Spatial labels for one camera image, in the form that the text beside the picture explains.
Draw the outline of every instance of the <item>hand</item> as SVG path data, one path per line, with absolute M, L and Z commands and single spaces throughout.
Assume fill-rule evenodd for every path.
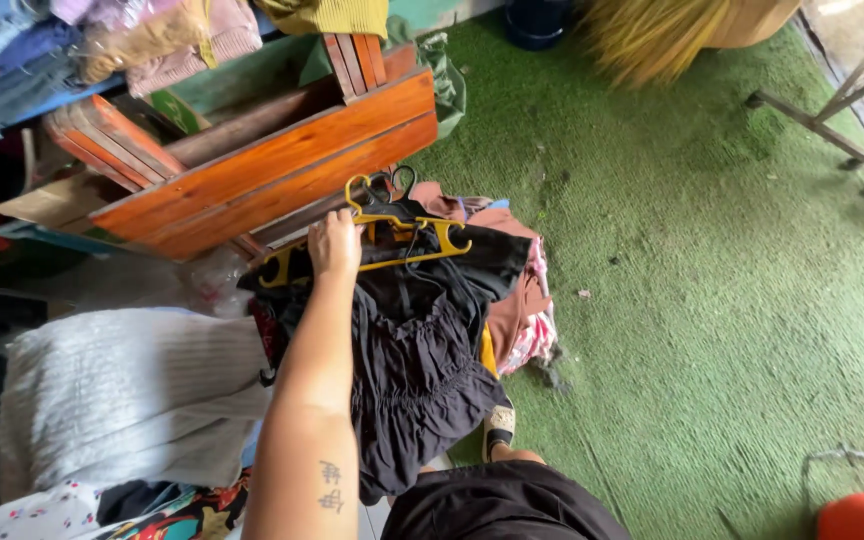
M 354 283 L 362 264 L 362 228 L 355 226 L 348 208 L 330 211 L 309 226 L 308 249 L 316 282 L 336 279 Z

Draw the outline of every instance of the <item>pile of clothes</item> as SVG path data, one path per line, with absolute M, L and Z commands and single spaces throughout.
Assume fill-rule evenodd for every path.
M 97 311 L 7 352 L 0 539 L 225 538 L 241 522 L 271 399 L 251 318 Z
M 288 34 L 386 36 L 388 0 L 256 6 Z M 0 0 L 0 128 L 116 71 L 140 96 L 261 46 L 246 0 Z
M 352 423 L 366 506 L 412 487 L 423 465 L 507 401 L 499 376 L 550 358 L 556 340 L 542 239 L 513 217 L 508 202 L 445 196 L 436 182 L 418 183 L 410 197 L 414 217 L 465 224 L 448 239 L 455 246 L 471 241 L 471 249 L 357 277 Z M 362 212 L 404 210 L 372 203 Z M 363 244 L 362 264 L 435 254 L 443 244 L 432 227 L 412 235 L 403 242 L 391 228 L 378 229 Z M 255 293 L 250 305 L 272 372 L 306 306 L 310 274 L 308 252 L 294 246 L 239 280 Z

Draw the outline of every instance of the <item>black shorts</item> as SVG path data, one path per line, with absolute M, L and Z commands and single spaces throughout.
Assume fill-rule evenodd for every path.
M 629 540 L 598 498 L 534 461 L 426 472 L 392 505 L 382 540 Z

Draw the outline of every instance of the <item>green carpet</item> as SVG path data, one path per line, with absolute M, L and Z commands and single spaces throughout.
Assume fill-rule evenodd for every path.
M 545 235 L 569 356 L 568 395 L 506 379 L 515 446 L 638 540 L 804 538 L 810 510 L 864 490 L 864 461 L 802 474 L 810 453 L 864 451 L 864 170 L 742 106 L 759 87 L 811 111 L 832 95 L 795 30 L 639 92 L 610 91 L 576 39 L 523 52 L 491 16 L 448 36 L 468 114 L 409 164 Z M 864 142 L 849 114 L 832 124 Z M 480 437 L 453 458 L 477 461 Z

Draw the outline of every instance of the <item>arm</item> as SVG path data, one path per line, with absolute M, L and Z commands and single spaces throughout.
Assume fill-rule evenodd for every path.
M 259 435 L 245 540 L 356 538 L 352 310 L 361 250 L 347 209 L 309 227 L 314 286 Z

